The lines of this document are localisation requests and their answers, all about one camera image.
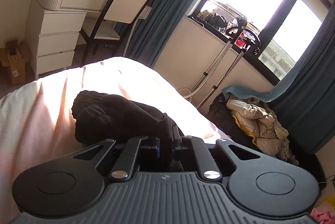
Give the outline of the black fleece garment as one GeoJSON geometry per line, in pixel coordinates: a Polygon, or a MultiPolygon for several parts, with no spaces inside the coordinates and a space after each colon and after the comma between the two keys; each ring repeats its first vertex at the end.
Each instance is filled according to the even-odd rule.
{"type": "Polygon", "coordinates": [[[119,95],[82,91],[74,99],[72,116],[76,120],[75,138],[84,145],[105,139],[126,143],[130,138],[159,138],[162,164],[170,171],[183,171],[172,158],[172,136],[176,123],[155,107],[119,95]]]}

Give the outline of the beige puffer jacket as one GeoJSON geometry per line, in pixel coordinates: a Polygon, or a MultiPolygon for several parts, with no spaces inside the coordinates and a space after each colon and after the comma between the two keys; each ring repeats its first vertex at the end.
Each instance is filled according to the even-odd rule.
{"type": "Polygon", "coordinates": [[[263,153],[299,165],[290,150],[289,132],[279,123],[268,104],[255,97],[240,99],[230,95],[226,106],[238,127],[263,153]]]}

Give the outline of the pink white bed sheet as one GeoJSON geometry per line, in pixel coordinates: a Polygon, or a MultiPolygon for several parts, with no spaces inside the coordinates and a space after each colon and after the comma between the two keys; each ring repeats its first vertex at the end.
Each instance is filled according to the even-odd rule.
{"type": "Polygon", "coordinates": [[[80,149],[71,108],[84,90],[153,106],[176,122],[183,134],[205,143],[225,138],[159,73],[128,58],[113,57],[41,78],[1,99],[1,223],[11,222],[19,213],[11,187],[20,173],[80,149]]]}

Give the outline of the right teal curtain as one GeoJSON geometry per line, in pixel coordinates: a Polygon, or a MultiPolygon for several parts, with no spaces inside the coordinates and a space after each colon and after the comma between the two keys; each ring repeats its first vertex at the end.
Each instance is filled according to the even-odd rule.
{"type": "Polygon", "coordinates": [[[293,69],[270,92],[231,85],[222,93],[267,102],[306,152],[319,151],[334,137],[334,7],[293,69]]]}

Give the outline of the pink fluffy garment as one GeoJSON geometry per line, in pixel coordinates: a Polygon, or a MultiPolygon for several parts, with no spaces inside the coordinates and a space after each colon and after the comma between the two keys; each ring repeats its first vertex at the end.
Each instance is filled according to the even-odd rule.
{"type": "Polygon", "coordinates": [[[313,208],[311,217],[319,224],[335,224],[334,207],[327,202],[323,202],[318,207],[313,208]]]}

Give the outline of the white black chair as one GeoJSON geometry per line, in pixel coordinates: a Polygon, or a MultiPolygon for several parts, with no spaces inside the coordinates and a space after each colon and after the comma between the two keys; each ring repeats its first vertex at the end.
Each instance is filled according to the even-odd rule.
{"type": "Polygon", "coordinates": [[[96,20],[85,19],[80,30],[80,35],[86,42],[81,64],[86,64],[92,47],[93,53],[96,53],[99,45],[119,47],[122,36],[114,30],[112,24],[133,24],[148,2],[149,0],[107,0],[96,20]]]}

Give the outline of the cardboard box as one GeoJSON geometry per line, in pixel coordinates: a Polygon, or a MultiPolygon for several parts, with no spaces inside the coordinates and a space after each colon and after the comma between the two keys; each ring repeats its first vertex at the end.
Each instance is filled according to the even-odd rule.
{"type": "Polygon", "coordinates": [[[1,48],[1,64],[7,68],[11,85],[25,82],[26,63],[30,57],[31,52],[24,41],[7,41],[5,48],[1,48]]]}

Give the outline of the white drawer dresser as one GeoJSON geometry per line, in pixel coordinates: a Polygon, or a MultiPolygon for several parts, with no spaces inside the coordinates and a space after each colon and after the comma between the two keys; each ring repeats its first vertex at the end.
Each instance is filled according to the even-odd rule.
{"type": "Polygon", "coordinates": [[[85,19],[97,19],[107,0],[31,0],[25,41],[36,77],[72,64],[85,19]]]}

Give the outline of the black framed window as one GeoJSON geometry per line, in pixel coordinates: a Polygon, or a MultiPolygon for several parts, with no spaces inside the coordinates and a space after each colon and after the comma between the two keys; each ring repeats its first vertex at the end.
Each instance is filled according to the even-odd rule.
{"type": "Polygon", "coordinates": [[[200,0],[190,17],[225,42],[237,18],[247,18],[234,50],[259,39],[258,53],[247,53],[245,59],[276,85],[308,48],[330,7],[328,0],[200,0]]]}

